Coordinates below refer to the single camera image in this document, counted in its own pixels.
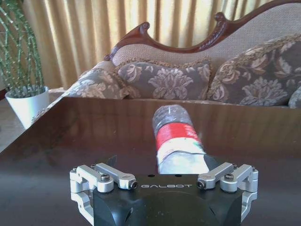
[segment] bottle label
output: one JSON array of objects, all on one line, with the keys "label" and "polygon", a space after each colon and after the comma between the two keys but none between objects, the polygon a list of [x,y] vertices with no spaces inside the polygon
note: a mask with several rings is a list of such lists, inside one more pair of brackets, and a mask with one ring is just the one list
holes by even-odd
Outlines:
[{"label": "bottle label", "polygon": [[205,154],[194,128],[180,122],[167,124],[158,131],[157,150],[158,164],[176,151]]}]

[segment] metal bracket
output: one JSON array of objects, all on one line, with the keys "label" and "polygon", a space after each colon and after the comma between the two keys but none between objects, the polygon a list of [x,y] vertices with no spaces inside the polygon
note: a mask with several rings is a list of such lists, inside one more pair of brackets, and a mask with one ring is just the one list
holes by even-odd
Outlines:
[{"label": "metal bracket", "polygon": [[94,225],[93,190],[108,193],[114,189],[114,182],[121,189],[131,190],[137,187],[133,174],[126,174],[104,163],[81,165],[70,171],[71,199],[78,204],[79,212],[91,225]]},{"label": "metal bracket", "polygon": [[204,190],[212,189],[218,181],[225,192],[236,192],[238,188],[244,191],[241,210],[241,221],[243,221],[250,212],[252,201],[257,199],[258,170],[246,164],[237,168],[225,162],[206,174],[200,174],[197,185]]}]

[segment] carved wooden frame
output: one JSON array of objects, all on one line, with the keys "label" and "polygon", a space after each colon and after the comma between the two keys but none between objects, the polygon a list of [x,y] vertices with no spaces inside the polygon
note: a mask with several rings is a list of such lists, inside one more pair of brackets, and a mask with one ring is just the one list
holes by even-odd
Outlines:
[{"label": "carved wooden frame", "polygon": [[259,8],[255,9],[251,13],[245,15],[239,20],[230,21],[226,19],[225,15],[222,12],[217,13],[214,18],[217,21],[216,26],[212,33],[201,43],[189,47],[189,48],[174,48],[170,46],[163,45],[157,41],[155,41],[149,34],[147,30],[150,27],[148,22],[144,22],[129,33],[127,33],[121,40],[116,44],[116,46],[112,49],[111,53],[104,57],[104,60],[110,61],[113,59],[116,52],[125,45],[130,44],[145,44],[149,46],[153,46],[155,48],[175,53],[197,53],[201,52],[205,49],[208,49],[217,43],[221,42],[228,36],[230,36],[233,32],[238,30],[240,27],[245,25],[247,22],[252,20],[254,17],[263,13],[266,10],[269,10],[273,7],[284,5],[287,3],[301,3],[301,0],[274,0],[268,2]]}]

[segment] red label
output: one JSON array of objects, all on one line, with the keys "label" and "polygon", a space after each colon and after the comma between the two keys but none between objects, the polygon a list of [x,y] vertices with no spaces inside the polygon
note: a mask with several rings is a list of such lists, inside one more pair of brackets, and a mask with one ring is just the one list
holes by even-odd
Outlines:
[{"label": "red label", "polygon": [[200,139],[198,138],[197,133],[195,132],[194,128],[191,125],[175,122],[170,123],[163,126],[157,134],[157,150],[164,144],[166,141],[172,138],[178,137],[187,137],[193,138],[201,143]]}]

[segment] silver metal link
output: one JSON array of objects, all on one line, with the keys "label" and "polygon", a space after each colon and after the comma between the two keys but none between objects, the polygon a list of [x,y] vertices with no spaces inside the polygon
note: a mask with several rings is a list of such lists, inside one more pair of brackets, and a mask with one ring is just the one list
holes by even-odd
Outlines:
[{"label": "silver metal link", "polygon": [[251,177],[252,171],[252,166],[244,164],[233,171],[232,180],[228,180],[225,176],[223,176],[220,181],[221,189],[225,192],[236,192],[238,185],[240,185],[246,178]]},{"label": "silver metal link", "polygon": [[86,165],[78,166],[76,168],[76,175],[74,176],[74,179],[77,183],[80,184],[88,181],[88,190],[94,190],[97,187],[97,190],[101,193],[110,192],[114,188],[114,181],[112,178],[110,178],[109,181],[103,182],[101,180],[101,174]]},{"label": "silver metal link", "polygon": [[215,183],[225,174],[233,172],[233,170],[233,164],[225,162],[208,173],[200,174],[198,176],[198,182],[204,185],[204,190],[215,188]]},{"label": "silver metal link", "polygon": [[239,189],[248,192],[257,192],[258,190],[258,171],[255,169],[250,177],[244,179],[239,185]]},{"label": "silver metal link", "polygon": [[251,203],[257,199],[257,192],[243,192],[241,207],[241,222],[246,218],[251,210]]},{"label": "silver metal link", "polygon": [[94,213],[89,196],[84,192],[71,193],[71,200],[77,202],[79,212],[91,225],[94,225]]},{"label": "silver metal link", "polygon": [[121,189],[131,190],[137,186],[137,181],[133,174],[123,173],[104,163],[96,164],[95,170],[101,173],[109,174]]}]

